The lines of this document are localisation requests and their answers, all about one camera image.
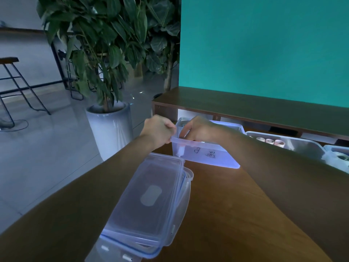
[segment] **hand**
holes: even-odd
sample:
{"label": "hand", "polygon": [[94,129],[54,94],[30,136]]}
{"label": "hand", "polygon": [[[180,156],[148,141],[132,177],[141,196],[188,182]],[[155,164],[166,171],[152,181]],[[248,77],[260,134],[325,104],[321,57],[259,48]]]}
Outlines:
{"label": "hand", "polygon": [[183,127],[179,137],[191,141],[214,141],[217,126],[204,117],[196,116]]}
{"label": "hand", "polygon": [[176,126],[168,118],[154,115],[144,121],[140,136],[148,136],[154,143],[154,149],[170,143],[171,136],[176,133]]}

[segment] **green wall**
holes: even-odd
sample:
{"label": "green wall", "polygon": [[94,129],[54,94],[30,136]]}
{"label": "green wall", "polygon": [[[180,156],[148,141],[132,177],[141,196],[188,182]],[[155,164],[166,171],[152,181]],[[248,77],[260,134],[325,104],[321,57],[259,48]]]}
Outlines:
{"label": "green wall", "polygon": [[349,107],[349,0],[182,0],[179,85]]}

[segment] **tile floor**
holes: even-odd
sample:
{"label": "tile floor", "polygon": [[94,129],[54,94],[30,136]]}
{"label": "tile floor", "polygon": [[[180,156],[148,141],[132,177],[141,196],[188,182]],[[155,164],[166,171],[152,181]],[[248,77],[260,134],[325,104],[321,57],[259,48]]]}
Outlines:
{"label": "tile floor", "polygon": [[[178,84],[178,69],[174,70],[172,84]],[[161,76],[125,84],[123,96],[131,104],[134,136],[139,135],[144,120],[150,117],[152,97],[162,92],[162,85]],[[39,202],[102,162],[85,114],[94,96],[72,100],[62,85],[57,86],[62,90],[40,96],[51,116],[31,110],[24,101],[7,105],[13,119],[25,119],[29,126],[17,132],[0,131],[0,233]],[[0,118],[7,120],[3,107]]]}

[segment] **transparent plastic box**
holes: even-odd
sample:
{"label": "transparent plastic box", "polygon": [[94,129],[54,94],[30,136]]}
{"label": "transparent plastic box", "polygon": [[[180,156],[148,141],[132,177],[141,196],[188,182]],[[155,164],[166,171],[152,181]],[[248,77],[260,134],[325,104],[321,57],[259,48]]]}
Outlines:
{"label": "transparent plastic box", "polygon": [[284,149],[292,150],[306,157],[323,161],[322,157],[325,154],[325,150],[315,141],[254,131],[247,131],[246,135],[253,138],[262,137],[274,141],[281,140],[285,142]]}
{"label": "transparent plastic box", "polygon": [[349,161],[340,159],[335,152],[349,156],[349,147],[325,145],[325,155],[322,157],[326,164],[333,166],[349,174]]}
{"label": "transparent plastic box", "polygon": [[[188,168],[183,168],[179,192],[176,195],[175,213],[170,219],[170,230],[166,235],[164,246],[169,246],[185,216],[189,198],[190,185],[194,174]],[[86,262],[105,261],[105,262],[139,262],[142,258],[151,259],[156,257],[162,249],[161,247],[148,246],[137,242],[129,241],[123,237],[114,238],[109,230],[104,229],[94,249],[87,257]]]}
{"label": "transparent plastic box", "polygon": [[[179,138],[184,125],[190,121],[189,118],[180,118],[177,123],[177,132],[171,137],[173,155],[185,160],[198,163],[205,163],[214,166],[229,168],[239,168],[240,165],[233,157],[220,145],[209,142],[189,141]],[[211,120],[213,123],[233,128],[245,134],[244,128],[240,124]]]}
{"label": "transparent plastic box", "polygon": [[184,160],[151,153],[121,195],[104,231],[115,239],[163,246],[183,179]]}

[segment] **forearm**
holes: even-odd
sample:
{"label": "forearm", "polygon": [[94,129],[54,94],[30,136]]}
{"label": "forearm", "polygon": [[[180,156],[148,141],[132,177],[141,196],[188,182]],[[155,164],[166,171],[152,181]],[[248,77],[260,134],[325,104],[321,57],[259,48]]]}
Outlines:
{"label": "forearm", "polygon": [[33,208],[0,236],[0,261],[83,261],[153,148],[138,137]]}
{"label": "forearm", "polygon": [[347,261],[349,176],[293,151],[218,127],[216,140],[334,261]]}

